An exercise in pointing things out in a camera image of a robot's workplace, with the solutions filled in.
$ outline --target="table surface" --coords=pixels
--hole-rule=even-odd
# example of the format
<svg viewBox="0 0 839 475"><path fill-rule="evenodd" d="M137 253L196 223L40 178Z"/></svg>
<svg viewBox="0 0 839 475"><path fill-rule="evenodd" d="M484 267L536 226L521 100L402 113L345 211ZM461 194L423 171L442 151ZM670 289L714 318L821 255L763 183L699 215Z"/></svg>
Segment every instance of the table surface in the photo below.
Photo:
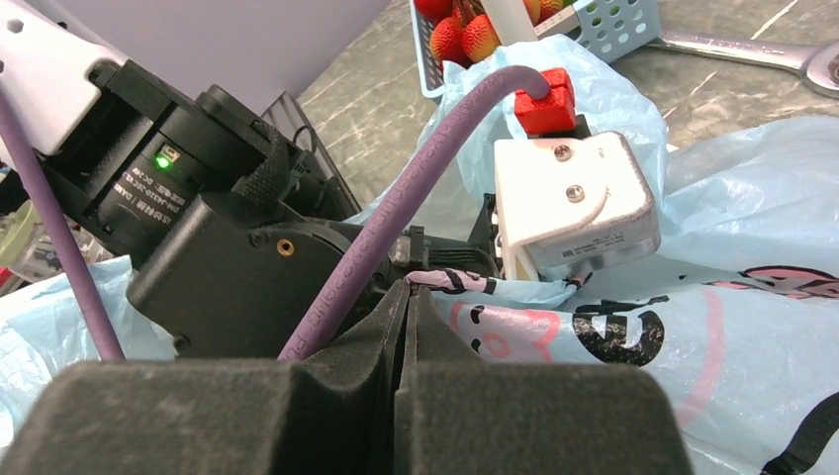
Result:
<svg viewBox="0 0 839 475"><path fill-rule="evenodd" d="M422 97L410 0L393 0L300 102L358 200L372 201L402 170L434 104ZM820 44L839 40L839 0L660 0L665 29ZM614 68L667 119L683 146L778 119L839 116L839 101L774 69L643 48Z"/></svg>

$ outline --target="red cable clip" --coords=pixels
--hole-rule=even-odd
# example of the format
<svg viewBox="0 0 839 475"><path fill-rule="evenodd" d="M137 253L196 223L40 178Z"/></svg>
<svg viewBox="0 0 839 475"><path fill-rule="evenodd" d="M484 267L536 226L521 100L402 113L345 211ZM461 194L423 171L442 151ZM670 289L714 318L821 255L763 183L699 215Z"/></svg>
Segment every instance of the red cable clip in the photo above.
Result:
<svg viewBox="0 0 839 475"><path fill-rule="evenodd" d="M515 117L529 136L570 132L577 128L574 111L574 86L565 68L542 71L550 84L550 92L542 99L533 99L522 90L515 91Z"/></svg>

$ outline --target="gray wall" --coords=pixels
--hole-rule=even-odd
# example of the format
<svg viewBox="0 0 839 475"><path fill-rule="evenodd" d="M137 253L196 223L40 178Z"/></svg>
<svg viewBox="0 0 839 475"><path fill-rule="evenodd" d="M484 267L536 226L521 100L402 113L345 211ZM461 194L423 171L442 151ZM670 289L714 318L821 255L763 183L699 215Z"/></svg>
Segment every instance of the gray wall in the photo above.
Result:
<svg viewBox="0 0 839 475"><path fill-rule="evenodd" d="M390 3L28 1L56 21L57 16L63 16L59 11L63 6L76 17L64 20L70 31L85 36L73 25L82 22L105 42L191 97L216 83L257 113L267 109L283 91L298 96L306 90Z"/></svg>

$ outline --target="light blue plastic bag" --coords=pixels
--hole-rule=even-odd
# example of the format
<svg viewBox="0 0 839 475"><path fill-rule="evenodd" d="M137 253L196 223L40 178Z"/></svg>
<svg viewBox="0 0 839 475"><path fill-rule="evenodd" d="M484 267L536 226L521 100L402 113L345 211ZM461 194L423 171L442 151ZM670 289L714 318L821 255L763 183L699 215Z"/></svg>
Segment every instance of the light blue plastic bag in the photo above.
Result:
<svg viewBox="0 0 839 475"><path fill-rule="evenodd" d="M132 278L129 258L90 269L126 357L173 359L165 331L126 299ZM72 363L98 358L64 274L0 299L0 458L52 377Z"/></svg>
<svg viewBox="0 0 839 475"><path fill-rule="evenodd" d="M777 122L668 156L654 105L556 37L501 48L465 72L447 64L442 105L420 142L509 64L567 68L593 132L627 136L656 194L661 249L565 282L410 278L449 290L435 292L443 317L490 361L648 371L699 475L839 472L839 120ZM493 142L523 137L512 102L482 123L426 203L418 222L431 234L468 234L478 200L494 189ZM452 191L469 206L446 201ZM451 223L463 228L443 228Z"/></svg>

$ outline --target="strawberry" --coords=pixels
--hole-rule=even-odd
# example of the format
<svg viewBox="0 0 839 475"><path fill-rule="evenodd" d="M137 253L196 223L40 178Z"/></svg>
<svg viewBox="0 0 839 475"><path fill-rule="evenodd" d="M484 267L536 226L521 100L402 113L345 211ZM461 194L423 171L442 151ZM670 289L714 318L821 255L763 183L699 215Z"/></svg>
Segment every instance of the strawberry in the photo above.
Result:
<svg viewBox="0 0 839 475"><path fill-rule="evenodd" d="M486 59L500 45L501 41L487 14L475 17L463 31L463 50L475 62Z"/></svg>
<svg viewBox="0 0 839 475"><path fill-rule="evenodd" d="M417 13L430 22L438 22L451 13L452 0L414 0Z"/></svg>
<svg viewBox="0 0 839 475"><path fill-rule="evenodd" d="M539 13L541 11L539 0L524 0L524 8L527 9L527 15L530 17L530 23L533 25L539 23Z"/></svg>
<svg viewBox="0 0 839 475"><path fill-rule="evenodd" d="M428 49L438 62L452 61L467 64L469 58L463 51L463 29L449 17L444 18L434 27L428 39Z"/></svg>
<svg viewBox="0 0 839 475"><path fill-rule="evenodd" d="M539 0L539 21L536 22L536 25L559 13L560 10L565 8L566 3L571 4L571 2L563 0Z"/></svg>

